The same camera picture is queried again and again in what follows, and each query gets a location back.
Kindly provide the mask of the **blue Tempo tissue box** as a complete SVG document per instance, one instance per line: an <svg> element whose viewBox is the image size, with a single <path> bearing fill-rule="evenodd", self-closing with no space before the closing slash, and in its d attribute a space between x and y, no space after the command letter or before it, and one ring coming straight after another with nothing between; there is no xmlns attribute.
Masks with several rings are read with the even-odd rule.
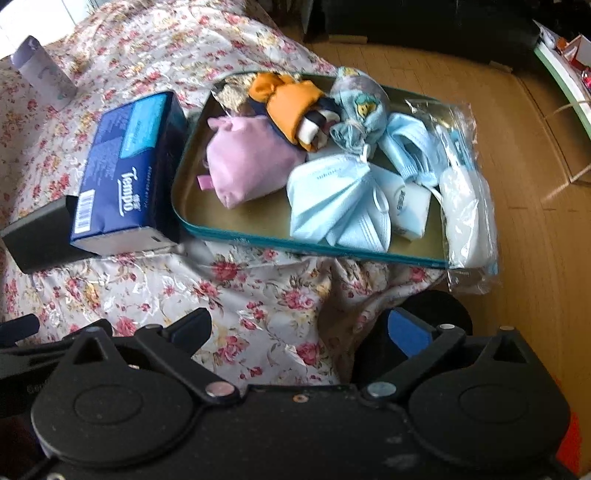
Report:
<svg viewBox="0 0 591 480"><path fill-rule="evenodd" d="M99 256L175 245L171 189L187 133L172 91L103 113L87 154L70 244Z"/></svg>

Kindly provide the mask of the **clear bag of cotton pads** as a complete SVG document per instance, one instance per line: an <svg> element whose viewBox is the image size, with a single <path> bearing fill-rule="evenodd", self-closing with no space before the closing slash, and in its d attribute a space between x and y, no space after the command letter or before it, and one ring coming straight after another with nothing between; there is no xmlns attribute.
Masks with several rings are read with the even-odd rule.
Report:
<svg viewBox="0 0 591 480"><path fill-rule="evenodd" d="M435 194L445 231L448 288L455 294L484 295L496 283L499 253L495 206L479 165L476 119L466 104L427 98L407 104L446 161Z"/></svg>

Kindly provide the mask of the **pink velvet pouch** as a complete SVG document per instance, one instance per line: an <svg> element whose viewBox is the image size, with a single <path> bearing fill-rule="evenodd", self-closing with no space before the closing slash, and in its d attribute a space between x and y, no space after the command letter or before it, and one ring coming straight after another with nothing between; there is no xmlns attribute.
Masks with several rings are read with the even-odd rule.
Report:
<svg viewBox="0 0 591 480"><path fill-rule="evenodd" d="M197 184L228 209L283 189L307 157L263 115L209 118L207 125L213 131L205 149L207 173L197 176Z"/></svg>

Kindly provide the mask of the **cream lace crochet cloth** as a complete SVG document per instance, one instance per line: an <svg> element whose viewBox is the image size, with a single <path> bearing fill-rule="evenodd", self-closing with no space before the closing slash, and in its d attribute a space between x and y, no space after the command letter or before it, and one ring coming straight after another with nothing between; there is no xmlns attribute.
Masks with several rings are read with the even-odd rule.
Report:
<svg viewBox="0 0 591 480"><path fill-rule="evenodd" d="M229 116L253 116L249 103L249 88L256 80L256 73L239 73L221 79L212 89L212 95Z"/></svg>

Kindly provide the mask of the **orange and navy plush toy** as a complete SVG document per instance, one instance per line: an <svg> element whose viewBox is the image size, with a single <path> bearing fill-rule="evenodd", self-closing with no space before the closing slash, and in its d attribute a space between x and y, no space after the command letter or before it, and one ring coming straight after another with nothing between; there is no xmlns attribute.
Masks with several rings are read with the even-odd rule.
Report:
<svg viewBox="0 0 591 480"><path fill-rule="evenodd" d="M266 115L271 127L291 145L317 152L329 142L329 130L341 121L335 100L310 80L260 72L249 86L249 105Z"/></svg>

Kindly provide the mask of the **small white tissue pack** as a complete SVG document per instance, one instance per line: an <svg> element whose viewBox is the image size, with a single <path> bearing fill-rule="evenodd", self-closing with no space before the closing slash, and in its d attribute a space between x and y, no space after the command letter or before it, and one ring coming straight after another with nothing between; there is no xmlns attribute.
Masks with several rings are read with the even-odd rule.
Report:
<svg viewBox="0 0 591 480"><path fill-rule="evenodd" d="M396 174L382 182L382 189L389 201L389 214L396 234L409 241L425 235L431 192L414 182L406 183Z"/></svg>

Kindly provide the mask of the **light blue face mask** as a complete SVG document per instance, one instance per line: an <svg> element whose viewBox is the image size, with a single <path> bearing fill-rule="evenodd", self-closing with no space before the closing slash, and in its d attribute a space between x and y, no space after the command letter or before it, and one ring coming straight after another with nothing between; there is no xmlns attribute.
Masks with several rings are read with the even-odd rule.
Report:
<svg viewBox="0 0 591 480"><path fill-rule="evenodd" d="M414 116L392 113L378 145L406 182L435 188L448 168L438 139Z"/></svg>

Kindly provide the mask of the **floral bed cover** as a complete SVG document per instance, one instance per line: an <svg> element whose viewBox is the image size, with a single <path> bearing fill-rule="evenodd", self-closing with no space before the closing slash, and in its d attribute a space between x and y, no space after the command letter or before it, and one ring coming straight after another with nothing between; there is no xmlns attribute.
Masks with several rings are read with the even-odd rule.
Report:
<svg viewBox="0 0 591 480"><path fill-rule="evenodd" d="M197 111L215 80L249 68L334 72L253 1L112 1L48 52L78 87L63 111L1 62L3 224L77 193L106 110L173 90L185 111ZM34 313L39 340L51 342L99 318L129 336L204 307L213 332L197 360L206 368L239 386L324 385L349 373L353 348L383 310L439 278L416 266L195 239L30 275L3 254L1 317Z"/></svg>

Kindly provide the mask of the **green gold metal tin tray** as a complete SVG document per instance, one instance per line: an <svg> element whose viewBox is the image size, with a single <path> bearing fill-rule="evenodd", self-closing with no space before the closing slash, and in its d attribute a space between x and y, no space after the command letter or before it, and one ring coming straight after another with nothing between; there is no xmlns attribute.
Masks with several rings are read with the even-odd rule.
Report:
<svg viewBox="0 0 591 480"><path fill-rule="evenodd" d="M283 72L274 73L290 75L297 81L310 80L327 96L329 96L329 91L335 82L335 76L337 76L336 73L332 77L304 76ZM431 99L402 90L382 87L390 98L389 116L392 113L414 116L407 102L413 99ZM390 248L384 253L332 247L325 243L304 242L291 238L290 203L288 203L287 199L287 185L270 195L247 201L235 208L225 208L214 191L202 191L197 184L197 176L207 173L205 149L213 136L213 131L208 127L207 120L222 116L229 115L222 110L221 105L217 103L211 93L205 104L204 111L202 111L194 125L194 130L174 180L173 210L182 226L190 234L203 239L270 247L294 253L311 253L332 257L348 256L434 268L448 267L440 202L435 194L438 186L435 188L423 186L431 192L431 204L425 235L421 239L409 241L396 234L392 225ZM396 174L400 176L378 144L372 158L369 158L366 153L356 155L342 150L332 141L331 134L329 134L327 145L317 152L307 152L298 147L297 149L303 150L307 154L304 163L338 154L359 156L370 163L381 188L382 182L389 175Z"/></svg>

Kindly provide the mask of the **purple tumbler bottle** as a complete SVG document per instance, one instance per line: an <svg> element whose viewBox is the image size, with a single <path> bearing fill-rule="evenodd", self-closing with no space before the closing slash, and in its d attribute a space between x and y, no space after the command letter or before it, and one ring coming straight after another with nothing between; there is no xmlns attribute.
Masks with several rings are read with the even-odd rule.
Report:
<svg viewBox="0 0 591 480"><path fill-rule="evenodd" d="M41 99L55 110L63 110L75 98L77 87L32 35L18 46L11 62Z"/></svg>

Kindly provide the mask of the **green edged side table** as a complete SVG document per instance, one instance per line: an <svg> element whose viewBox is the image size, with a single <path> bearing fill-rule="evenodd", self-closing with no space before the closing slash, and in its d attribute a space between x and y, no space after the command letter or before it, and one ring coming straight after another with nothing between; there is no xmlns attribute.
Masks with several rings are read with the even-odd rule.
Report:
<svg viewBox="0 0 591 480"><path fill-rule="evenodd" d="M540 22L534 54L558 92L542 102L542 118L554 137L567 178L590 184L590 41L567 41Z"/></svg>

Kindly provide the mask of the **dark cabinet furniture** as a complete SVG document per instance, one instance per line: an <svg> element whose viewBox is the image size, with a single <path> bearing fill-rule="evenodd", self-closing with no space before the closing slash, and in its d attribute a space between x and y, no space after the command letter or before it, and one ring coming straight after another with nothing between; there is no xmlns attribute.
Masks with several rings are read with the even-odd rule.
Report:
<svg viewBox="0 0 591 480"><path fill-rule="evenodd" d="M274 1L305 41L394 45L513 66L539 38L530 1Z"/></svg>

